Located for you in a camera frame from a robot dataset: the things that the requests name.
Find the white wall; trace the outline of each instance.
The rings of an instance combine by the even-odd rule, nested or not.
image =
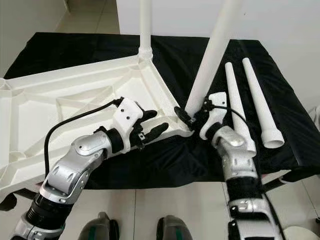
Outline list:
[[[64,0],[0,0],[0,77],[36,32],[54,32]]]
[[[222,3],[153,0],[153,34],[208,37]],[[139,0],[117,0],[117,7],[120,32],[139,34]],[[261,41],[307,110],[320,104],[319,13],[319,0],[244,0],[233,34]]]

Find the black cloth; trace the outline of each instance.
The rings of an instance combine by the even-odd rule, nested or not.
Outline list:
[[[208,43],[204,37],[152,36],[153,63],[181,107],[186,105]],[[6,79],[136,55],[137,35],[36,33]],[[264,148],[242,59],[249,57],[285,144]],[[277,65],[257,40],[231,40],[209,93],[226,92],[224,65],[232,62],[250,133],[257,141],[262,173],[312,168],[320,173],[320,134]],[[231,114],[225,123],[232,126]],[[105,161],[90,176],[89,189],[177,187],[194,181],[223,181],[221,159],[194,134],[173,136]]]

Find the floor tile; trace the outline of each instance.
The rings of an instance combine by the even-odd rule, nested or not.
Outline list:
[[[121,240],[133,239],[135,190],[84,190],[66,220],[60,240],[78,239],[82,228],[99,212],[117,220]]]
[[[16,227],[21,215],[29,210],[32,201],[22,196],[16,195],[17,204],[10,211],[0,211],[0,239],[10,239],[11,233]]]
[[[316,212],[301,181],[277,187],[268,196],[284,229],[299,226],[319,234]]]
[[[103,8],[104,13],[115,13],[117,12],[117,0],[105,0]]]
[[[95,33],[100,13],[72,12],[64,17],[57,32],[61,33]]]
[[[158,220],[181,218],[193,239],[227,239],[228,212],[220,182],[194,182],[176,188],[137,189],[134,239],[156,239]]]
[[[104,9],[106,0],[69,0],[70,12],[93,12],[101,13]]]
[[[120,34],[118,15],[116,12],[103,13],[96,29],[97,34]]]
[[[310,200],[318,214],[320,215],[320,176],[314,175],[302,180]]]

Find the white cone-shaped leg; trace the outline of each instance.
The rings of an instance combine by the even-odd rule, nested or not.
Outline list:
[[[241,9],[242,2],[243,0],[224,1],[185,106],[185,111],[191,117],[200,110],[216,75],[230,37],[232,36],[231,29],[237,12]]]
[[[263,145],[267,149],[279,148],[285,143],[284,137],[276,127],[275,121],[271,115],[264,93],[261,90],[249,58],[244,58],[242,63],[253,98],[254,107],[259,118]]]
[[[152,59],[151,48],[151,0],[140,0],[140,47],[139,58],[142,60]]]
[[[226,82],[228,85],[228,92],[229,92],[229,100],[230,100],[230,107],[237,111],[244,119],[246,119],[245,111],[242,106],[236,77],[234,73],[234,69],[232,67],[231,62],[227,62],[225,64],[225,74],[226,74]],[[252,152],[252,157],[257,154],[256,144],[252,140],[249,132],[249,128],[246,123],[235,113],[232,113],[232,120],[233,120],[233,127],[234,130],[240,134],[242,137],[245,138],[247,143],[247,150]]]

